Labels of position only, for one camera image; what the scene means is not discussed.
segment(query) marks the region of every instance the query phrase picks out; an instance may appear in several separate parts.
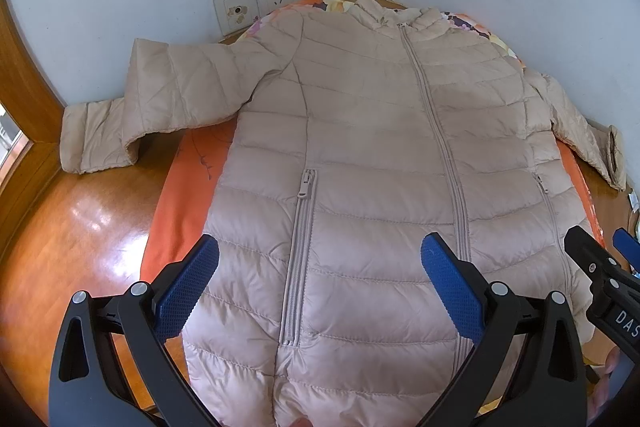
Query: front zipper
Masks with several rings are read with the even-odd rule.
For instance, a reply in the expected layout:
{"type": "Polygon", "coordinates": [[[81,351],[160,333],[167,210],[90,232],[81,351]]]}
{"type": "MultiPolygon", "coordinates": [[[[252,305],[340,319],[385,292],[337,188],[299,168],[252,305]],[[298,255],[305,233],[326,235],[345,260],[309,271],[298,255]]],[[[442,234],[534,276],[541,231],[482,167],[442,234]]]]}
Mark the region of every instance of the front zipper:
{"type": "MultiPolygon", "coordinates": [[[[456,231],[456,244],[458,246],[458,258],[461,261],[467,261],[471,263],[471,243],[469,240],[469,220],[466,212],[465,196],[462,191],[462,182],[460,181],[460,175],[456,169],[456,165],[453,161],[453,154],[444,136],[444,129],[442,123],[436,113],[433,97],[431,96],[431,90],[427,83],[424,70],[418,61],[418,57],[415,54],[414,48],[409,41],[409,37],[406,34],[406,23],[398,25],[400,29],[400,39],[402,45],[406,50],[406,54],[411,60],[411,64],[414,67],[415,76],[418,78],[418,84],[420,85],[420,93],[422,95],[422,105],[424,111],[431,123],[431,129],[436,137],[438,143],[438,149],[440,150],[440,157],[445,168],[445,177],[447,179],[447,185],[449,186],[449,192],[451,195],[451,201],[453,204],[453,219],[454,229],[456,231]]],[[[471,350],[473,346],[471,340],[456,335],[455,356],[453,362],[453,375],[457,373],[460,367],[462,367],[465,361],[466,354],[471,350]]]]}
{"type": "Polygon", "coordinates": [[[317,179],[318,172],[314,169],[305,169],[302,172],[282,306],[280,343],[284,346],[297,346],[300,341],[302,296],[305,289],[306,262],[311,242],[311,225],[313,222],[317,179]]]}
{"type": "Polygon", "coordinates": [[[558,218],[556,217],[556,211],[554,210],[553,205],[551,204],[551,198],[549,197],[549,189],[545,187],[545,184],[542,182],[542,178],[536,172],[533,173],[533,177],[536,179],[538,183],[538,187],[540,188],[540,193],[542,194],[542,199],[545,201],[546,209],[551,216],[551,226],[553,227],[554,240],[556,242],[556,248],[558,248],[558,253],[560,255],[560,261],[562,262],[562,271],[564,272],[564,291],[565,294],[571,291],[571,276],[570,276],[570,268],[569,261],[566,258],[566,254],[564,253],[564,248],[562,248],[562,244],[560,241],[560,232],[558,229],[558,218]]]}

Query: hand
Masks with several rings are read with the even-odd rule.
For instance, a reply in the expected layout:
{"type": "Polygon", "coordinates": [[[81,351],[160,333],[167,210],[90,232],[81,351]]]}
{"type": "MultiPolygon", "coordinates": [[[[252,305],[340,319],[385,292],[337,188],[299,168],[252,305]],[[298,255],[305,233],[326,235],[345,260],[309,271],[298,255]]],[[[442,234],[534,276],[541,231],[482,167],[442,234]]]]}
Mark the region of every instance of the hand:
{"type": "Polygon", "coordinates": [[[596,417],[600,407],[602,407],[609,399],[609,375],[613,373],[613,370],[620,361],[620,348],[614,347],[609,351],[607,360],[604,363],[604,375],[600,381],[596,384],[596,387],[591,393],[591,396],[587,399],[587,418],[589,420],[596,417]]]}
{"type": "Polygon", "coordinates": [[[314,425],[307,418],[298,418],[290,427],[314,427],[314,425]]]}

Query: wooden window frame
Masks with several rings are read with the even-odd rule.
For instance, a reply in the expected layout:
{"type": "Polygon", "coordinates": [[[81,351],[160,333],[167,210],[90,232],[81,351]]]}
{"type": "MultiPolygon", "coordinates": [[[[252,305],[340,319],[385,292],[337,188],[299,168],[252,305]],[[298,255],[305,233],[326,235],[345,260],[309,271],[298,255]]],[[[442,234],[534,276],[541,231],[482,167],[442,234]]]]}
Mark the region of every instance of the wooden window frame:
{"type": "Polygon", "coordinates": [[[0,181],[0,259],[38,196],[60,171],[64,107],[31,60],[0,0],[0,103],[29,139],[0,181]]]}
{"type": "Polygon", "coordinates": [[[2,187],[2,182],[11,174],[14,163],[22,157],[22,153],[25,152],[30,142],[27,135],[22,131],[15,137],[11,149],[7,151],[4,159],[0,160],[0,187],[2,187]]]}

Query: beige down jacket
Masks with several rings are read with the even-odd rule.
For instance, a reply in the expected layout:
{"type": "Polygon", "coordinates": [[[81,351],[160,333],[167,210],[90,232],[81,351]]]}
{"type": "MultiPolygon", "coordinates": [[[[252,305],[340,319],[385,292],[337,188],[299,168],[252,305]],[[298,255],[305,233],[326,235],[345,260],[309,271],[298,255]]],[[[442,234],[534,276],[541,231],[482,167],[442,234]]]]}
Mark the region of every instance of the beige down jacket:
{"type": "Polygon", "coordinates": [[[67,110],[63,163],[130,164],[143,134],[238,110],[204,230],[220,267],[183,331],[226,425],[415,425],[469,348],[420,264],[434,231],[490,281],[563,292],[591,337],[562,251],[589,225],[553,130],[620,175],[552,78],[437,9],[293,7],[231,46],[136,41],[124,99],[67,110]]]}

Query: zipper pocket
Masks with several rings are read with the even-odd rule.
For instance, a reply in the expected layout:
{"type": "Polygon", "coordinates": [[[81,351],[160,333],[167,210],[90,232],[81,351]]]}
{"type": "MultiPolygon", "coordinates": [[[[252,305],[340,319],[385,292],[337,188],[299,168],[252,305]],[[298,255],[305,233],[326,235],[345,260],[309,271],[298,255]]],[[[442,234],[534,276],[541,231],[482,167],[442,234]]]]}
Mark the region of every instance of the zipper pocket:
{"type": "Polygon", "coordinates": [[[549,189],[545,187],[545,184],[542,182],[542,178],[536,172],[533,172],[533,177],[536,179],[538,183],[538,187],[540,188],[540,193],[542,194],[542,199],[545,201],[546,209],[551,216],[551,226],[553,227],[554,240],[556,242],[556,248],[558,248],[558,254],[560,255],[560,261],[562,262],[562,271],[564,272],[564,294],[568,295],[571,290],[571,271],[569,268],[569,263],[566,259],[566,254],[564,253],[564,248],[562,248],[562,244],[560,241],[560,232],[558,230],[558,218],[556,217],[556,211],[551,204],[551,198],[549,197],[549,189]]]}
{"type": "Polygon", "coordinates": [[[309,245],[311,244],[311,225],[313,224],[317,179],[318,172],[314,169],[305,169],[302,172],[282,306],[280,343],[284,346],[297,346],[300,342],[302,296],[305,289],[309,245]]]}

